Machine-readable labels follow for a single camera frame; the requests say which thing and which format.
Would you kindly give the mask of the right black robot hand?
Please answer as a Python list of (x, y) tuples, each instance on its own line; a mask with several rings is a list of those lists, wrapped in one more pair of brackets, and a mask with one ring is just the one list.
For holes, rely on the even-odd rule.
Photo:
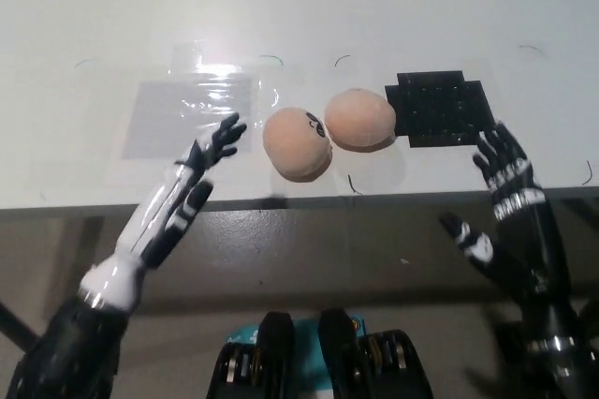
[(570, 302), (562, 236), (532, 162), (502, 123), (478, 136), (476, 146), (473, 161), (490, 193), (498, 239), (452, 213), (439, 221), (469, 262), (519, 306), (528, 342), (573, 345), (583, 330)]

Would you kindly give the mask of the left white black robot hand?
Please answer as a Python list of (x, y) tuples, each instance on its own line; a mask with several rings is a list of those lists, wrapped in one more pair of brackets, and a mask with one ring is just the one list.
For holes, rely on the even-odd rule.
[(207, 140), (194, 140), (168, 166), (130, 217), (113, 253), (81, 279), (78, 296), (89, 307), (132, 315), (147, 272), (166, 260), (207, 202), (213, 183), (204, 175), (221, 159), (237, 153), (235, 144), (246, 129), (234, 112)]

